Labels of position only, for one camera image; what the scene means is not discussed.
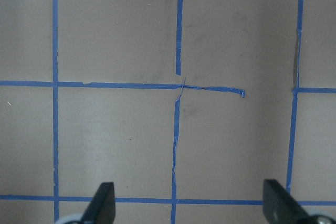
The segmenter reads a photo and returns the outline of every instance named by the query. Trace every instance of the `blue tape line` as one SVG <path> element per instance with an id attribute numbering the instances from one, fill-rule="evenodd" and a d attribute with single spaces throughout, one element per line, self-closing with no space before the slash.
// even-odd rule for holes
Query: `blue tape line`
<path id="1" fill-rule="evenodd" d="M 0 200 L 36 200 L 54 201 L 53 196 L 32 195 L 0 195 Z M 92 197 L 59 197 L 59 201 L 90 202 Z M 148 203 L 148 204 L 171 204 L 171 199 L 156 198 L 116 198 L 118 203 Z M 226 199 L 177 199 L 177 204 L 187 205 L 249 205 L 261 206 L 261 200 L 226 200 Z M 336 201 L 299 201 L 302 206 L 336 206 Z"/>
<path id="2" fill-rule="evenodd" d="M 177 0 L 176 74 L 179 75 L 179 76 L 181 75 L 182 12 L 183 12 L 183 0 Z"/>
<path id="3" fill-rule="evenodd" d="M 76 87 L 76 88 L 114 88 L 114 89 L 195 89 L 195 90 L 209 90 L 218 92 L 231 92 L 240 94 L 245 97 L 244 89 L 237 89 L 231 87 L 199 87 L 184 84 L 145 84 L 145 83 L 104 83 L 91 82 L 84 84 L 82 82 L 59 82 L 59 87 Z"/>
<path id="4" fill-rule="evenodd" d="M 299 201 L 302 206 L 336 206 L 336 201 Z"/>
<path id="5" fill-rule="evenodd" d="M 52 107 L 53 107 L 53 149 L 54 149 L 54 221 L 59 218 L 59 184 L 58 184 L 58 0 L 52 0 L 52 75 L 53 75 L 53 95 L 52 95 Z"/>
<path id="6" fill-rule="evenodd" d="M 328 93 L 328 94 L 335 94 L 336 89 L 332 88 L 299 88 L 299 93 Z"/>
<path id="7" fill-rule="evenodd" d="M 72 202 L 90 202 L 92 197 L 59 197 L 60 201 Z M 171 204 L 171 199 L 155 199 L 155 198 L 115 198 L 118 203 L 148 203 L 148 204 Z"/>
<path id="8" fill-rule="evenodd" d="M 52 87 L 53 85 L 47 81 L 0 81 L 0 86 Z"/>
<path id="9" fill-rule="evenodd" d="M 286 190 L 289 193 L 290 193 L 290 190 L 291 190 L 291 181 L 292 181 L 294 146 L 295 146 L 295 131 L 296 131 L 296 118 L 297 118 L 297 108 L 298 108 L 298 90 L 299 90 L 299 87 L 300 87 L 300 58 L 301 58 L 302 21 L 303 21 L 303 0 L 298 0 L 297 82 L 296 82 L 296 88 L 293 90 L 292 116 L 291 116 L 291 123 L 290 123 L 288 165 L 287 165 L 287 179 L 286 179 Z"/>
<path id="10" fill-rule="evenodd" d="M 174 112 L 174 143 L 173 143 L 173 168 L 172 168 L 172 211 L 170 223 L 175 224 L 176 222 L 176 203 L 177 203 L 177 186 L 176 186 L 176 151 L 177 144 L 180 133 L 180 107 L 181 107 L 181 96 L 183 93 L 184 84 L 182 85 L 181 93 L 175 101 L 175 112 Z"/>
<path id="11" fill-rule="evenodd" d="M 28 87 L 53 87 L 53 82 L 43 81 L 0 81 L 0 86 L 28 86 Z M 244 89 L 230 88 L 230 87 L 199 87 L 183 84 L 146 84 L 146 83 L 108 83 L 108 82 L 58 82 L 58 87 L 71 87 L 71 88 L 112 88 L 112 89 L 195 89 L 195 90 L 209 90 L 218 92 L 231 92 L 240 94 L 241 97 L 245 97 Z"/>
<path id="12" fill-rule="evenodd" d="M 293 102 L 292 102 L 292 116 L 291 116 L 291 123 L 290 123 L 287 179 L 286 179 L 286 190 L 289 193 L 291 190 L 291 181 L 292 181 L 297 110 L 298 110 L 298 90 L 294 89 L 293 90 Z"/>
<path id="13" fill-rule="evenodd" d="M 261 200 L 229 200 L 229 199 L 179 199 L 178 204 L 196 205 L 254 205 L 261 206 Z"/>
<path id="14" fill-rule="evenodd" d="M 298 1 L 298 21 L 297 21 L 297 34 L 298 34 L 298 51 L 297 51 L 297 82 L 296 87 L 300 87 L 300 58 L 301 58 L 301 41 L 302 41 L 302 22 L 303 22 L 303 0 Z"/>
<path id="15" fill-rule="evenodd" d="M 59 87 L 113 88 L 113 89 L 178 89 L 181 84 L 104 83 L 104 82 L 59 82 Z"/>
<path id="16" fill-rule="evenodd" d="M 0 199 L 4 200 L 44 200 L 54 201 L 53 196 L 31 196 L 31 195 L 0 195 Z"/>
<path id="17" fill-rule="evenodd" d="M 191 86 L 185 85 L 185 89 L 196 89 L 196 90 L 209 90 L 209 91 L 218 91 L 218 92 L 231 92 L 235 94 L 240 94 L 241 97 L 245 97 L 245 90 L 244 89 L 236 89 L 230 87 L 198 87 L 198 86 Z"/>
<path id="18" fill-rule="evenodd" d="M 148 204 L 171 204 L 171 199 L 151 199 L 151 198 L 116 198 L 118 203 L 148 203 Z"/>

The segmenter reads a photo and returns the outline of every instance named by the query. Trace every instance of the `blue tape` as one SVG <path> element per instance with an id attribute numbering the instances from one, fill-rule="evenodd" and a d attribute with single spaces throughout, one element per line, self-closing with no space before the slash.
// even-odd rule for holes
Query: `blue tape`
<path id="1" fill-rule="evenodd" d="M 172 211 L 171 211 L 171 218 L 170 223 L 175 224 L 176 222 L 176 203 L 177 203 L 177 185 L 176 185 L 176 152 L 177 152 L 177 144 L 179 139 L 180 133 L 180 108 L 181 108 L 181 97 L 183 93 L 183 89 L 185 87 L 185 80 L 182 84 L 182 88 L 180 91 L 180 95 L 177 97 L 175 101 L 175 112 L 174 112 L 174 143 L 173 143 L 173 168 L 172 168 Z"/>
<path id="2" fill-rule="evenodd" d="M 53 87 L 54 82 L 0 81 L 0 86 Z M 230 88 L 230 87 L 199 87 L 199 86 L 183 85 L 183 84 L 108 83 L 108 82 L 83 83 L 83 82 L 71 82 L 71 81 L 62 82 L 61 81 L 57 83 L 57 86 L 58 87 L 71 87 L 71 88 L 112 88 L 112 89 L 179 89 L 179 88 L 184 88 L 184 89 L 209 90 L 209 91 L 218 91 L 218 92 L 231 92 L 235 94 L 240 94 L 241 97 L 245 97 L 244 89 L 237 89 L 237 88 Z"/>
<path id="3" fill-rule="evenodd" d="M 298 110 L 298 90 L 294 89 L 293 90 L 293 102 L 292 102 L 292 116 L 291 116 L 291 123 L 290 123 L 287 179 L 286 179 L 286 190 L 289 193 L 291 190 L 291 181 L 292 181 L 297 110 Z"/>
<path id="4" fill-rule="evenodd" d="M 253 205 L 261 206 L 261 200 L 229 200 L 229 199 L 179 199 L 178 204 L 190 205 Z"/>
<path id="5" fill-rule="evenodd" d="M 114 89 L 195 89 L 195 90 L 209 90 L 218 92 L 231 92 L 240 94 L 245 97 L 244 89 L 230 88 L 230 87 L 199 87 L 184 84 L 145 84 L 145 83 L 102 83 L 91 82 L 84 84 L 82 82 L 59 82 L 59 87 L 76 87 L 76 88 L 114 88 Z"/>
<path id="6" fill-rule="evenodd" d="M 116 198 L 118 203 L 147 203 L 147 204 L 171 204 L 171 199 L 152 199 L 152 198 Z"/>
<path id="7" fill-rule="evenodd" d="M 302 21 L 303 21 L 303 0 L 298 0 L 298 20 L 297 20 L 297 33 L 298 33 L 297 50 L 298 51 L 297 51 L 297 70 L 296 70 L 297 82 L 296 82 L 296 88 L 293 90 L 292 115 L 291 115 L 291 123 L 290 123 L 290 136 L 289 136 L 289 149 L 288 149 L 287 179 L 286 179 L 286 190 L 289 193 L 291 190 L 291 181 L 292 181 L 296 118 L 297 118 L 297 108 L 298 108 L 298 91 L 300 87 Z"/>
<path id="8" fill-rule="evenodd" d="M 145 83 L 103 83 L 103 82 L 59 82 L 59 87 L 76 88 L 113 88 L 113 89 L 178 89 L 181 84 L 145 84 Z"/>
<path id="9" fill-rule="evenodd" d="M 299 88 L 299 93 L 327 93 L 327 94 L 335 94 L 336 89 L 331 88 Z"/>
<path id="10" fill-rule="evenodd" d="M 183 12 L 183 0 L 177 0 L 176 74 L 179 75 L 179 76 L 181 75 L 182 12 Z"/>
<path id="11" fill-rule="evenodd" d="M 52 75 L 53 75 L 53 95 L 52 95 L 52 107 L 53 107 L 53 149 L 54 149 L 54 221 L 59 218 L 59 185 L 58 185 L 58 0 L 52 0 Z"/>
<path id="12" fill-rule="evenodd" d="M 30 195 L 0 195 L 3 200 L 43 200 L 54 201 L 53 196 L 30 196 Z"/>
<path id="13" fill-rule="evenodd" d="M 297 20 L 297 34 L 298 34 L 298 48 L 297 48 L 297 82 L 296 87 L 300 87 L 300 59 L 301 59 L 301 41 L 302 41 L 302 22 L 303 22 L 303 0 L 298 1 L 298 20 Z"/>
<path id="14" fill-rule="evenodd" d="M 0 81 L 0 86 L 52 87 L 53 85 L 47 81 Z"/>
<path id="15" fill-rule="evenodd" d="M 32 195 L 0 195 L 0 200 L 36 200 L 54 201 L 53 196 Z M 90 202 L 92 197 L 59 197 L 59 201 Z M 116 198 L 118 203 L 148 203 L 148 204 L 171 204 L 171 199 L 156 198 Z M 261 200 L 226 200 L 226 199 L 177 199 L 176 204 L 187 205 L 249 205 L 261 206 Z M 299 201 L 302 206 L 336 206 L 336 201 Z"/>
<path id="16" fill-rule="evenodd" d="M 336 206 L 336 201 L 299 201 L 302 206 Z"/>

